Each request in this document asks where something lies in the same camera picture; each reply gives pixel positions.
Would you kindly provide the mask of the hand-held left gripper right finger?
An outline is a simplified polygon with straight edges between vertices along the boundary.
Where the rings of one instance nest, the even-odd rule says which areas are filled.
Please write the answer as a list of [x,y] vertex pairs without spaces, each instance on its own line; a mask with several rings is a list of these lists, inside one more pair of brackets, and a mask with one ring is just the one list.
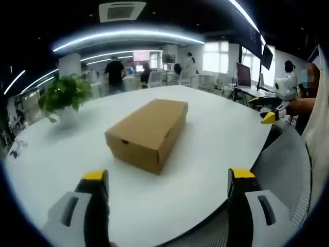
[[255,175],[228,169],[228,246],[282,246],[286,206]]

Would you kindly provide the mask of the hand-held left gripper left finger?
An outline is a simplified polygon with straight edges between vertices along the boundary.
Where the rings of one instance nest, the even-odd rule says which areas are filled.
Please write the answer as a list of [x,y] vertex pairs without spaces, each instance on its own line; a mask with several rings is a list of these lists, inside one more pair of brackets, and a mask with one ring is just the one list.
[[110,246],[108,171],[86,173],[48,211],[42,233],[52,246]]

